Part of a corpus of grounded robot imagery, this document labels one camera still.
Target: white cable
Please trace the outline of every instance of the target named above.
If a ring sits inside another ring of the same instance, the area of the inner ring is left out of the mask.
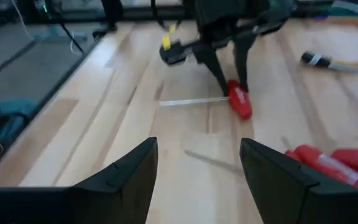
[[[17,15],[19,15],[19,19],[20,19],[20,21],[21,21],[21,23],[22,23],[22,26],[23,26],[23,29],[24,29],[25,34],[26,34],[30,39],[34,40],[34,37],[32,37],[32,36],[29,34],[29,32],[27,31],[27,26],[26,26],[25,23],[24,23],[22,14],[20,13],[20,10],[19,10],[19,8],[18,8],[17,5],[16,5],[15,0],[11,0],[11,2],[12,2],[13,6],[14,6],[15,9],[16,9]]]
[[[71,32],[71,37],[74,40],[74,31]],[[73,53],[73,55],[77,55],[77,56],[82,55],[81,53],[74,51],[74,49],[73,49],[74,41],[73,40],[71,40],[71,42],[70,42],[70,50],[71,50],[71,52]]]
[[[335,1],[331,7],[337,7],[341,9],[347,9],[352,12],[358,13],[358,4],[354,4],[351,2],[345,2],[345,1]]]

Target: black cable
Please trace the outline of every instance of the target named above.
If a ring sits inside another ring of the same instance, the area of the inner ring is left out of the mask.
[[[65,24],[62,22],[59,22],[59,24],[63,28],[63,30],[66,32],[66,34],[70,38],[70,40],[74,43],[75,47],[77,47],[81,53],[84,53],[84,50],[81,48],[81,46],[78,44],[78,42],[74,39],[74,37],[70,34],[70,31],[68,31]]]
[[[166,31],[169,32],[169,27],[167,27],[165,25],[164,21],[160,18],[160,16],[158,16],[158,10],[157,10],[157,6],[155,5],[155,0],[150,0],[150,6],[152,8],[154,19],[157,20],[157,22],[160,25],[160,27],[162,27],[163,29],[165,29]],[[182,19],[179,19],[176,22],[176,27],[177,28],[180,26],[181,22],[182,22]]]
[[[59,20],[63,19],[62,13],[55,10],[55,8],[53,6],[53,2],[51,0],[46,0],[45,5],[46,5],[46,7],[48,9],[48,12],[52,16],[57,17]],[[74,37],[72,36],[70,31],[68,31],[68,29],[66,28],[65,24],[62,21],[59,21],[59,25],[66,32],[68,38],[70,38],[70,40],[74,43],[75,47],[78,48],[78,50],[80,50],[81,53],[84,53],[84,50],[81,48],[81,46],[78,44],[78,42],[74,39]]]

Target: wooden surface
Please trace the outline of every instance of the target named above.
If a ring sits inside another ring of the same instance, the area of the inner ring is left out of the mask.
[[[195,59],[172,68],[161,61],[162,35],[155,24],[120,24],[108,34],[1,161],[0,186],[72,185],[156,136],[147,223],[262,223],[243,176],[183,151],[240,167],[244,137],[280,152],[305,143],[325,152],[358,146],[358,74],[298,63],[305,50],[357,60],[357,27],[292,20],[259,38],[248,62],[248,121],[227,103],[159,107],[160,100],[221,96]],[[184,23],[175,36],[190,40],[196,27]],[[236,78],[231,49],[218,55],[227,78]]]

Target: gray carpet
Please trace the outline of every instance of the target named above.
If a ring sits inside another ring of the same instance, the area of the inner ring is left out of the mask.
[[[85,24],[68,26],[68,29],[87,34],[88,40],[80,42],[81,47],[87,50],[94,42],[91,33],[98,27],[99,24]],[[36,34],[44,30],[45,26],[38,26],[32,27],[29,32]],[[18,24],[0,28],[0,64],[30,41]],[[69,40],[37,42],[0,72],[0,101],[18,98],[42,100],[79,58],[70,52]]]

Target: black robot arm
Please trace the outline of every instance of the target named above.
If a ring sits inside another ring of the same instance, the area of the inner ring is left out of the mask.
[[[182,45],[172,43],[170,48],[160,48],[160,55],[168,65],[183,63],[187,56],[194,54],[197,62],[205,64],[216,77],[223,95],[228,87],[216,56],[217,49],[234,43],[234,58],[241,85],[248,91],[247,56],[248,50],[258,35],[275,32],[290,17],[294,8],[292,2],[268,0],[183,0],[183,5],[196,19],[200,39]],[[248,11],[255,13],[255,19],[238,26],[238,20]]]

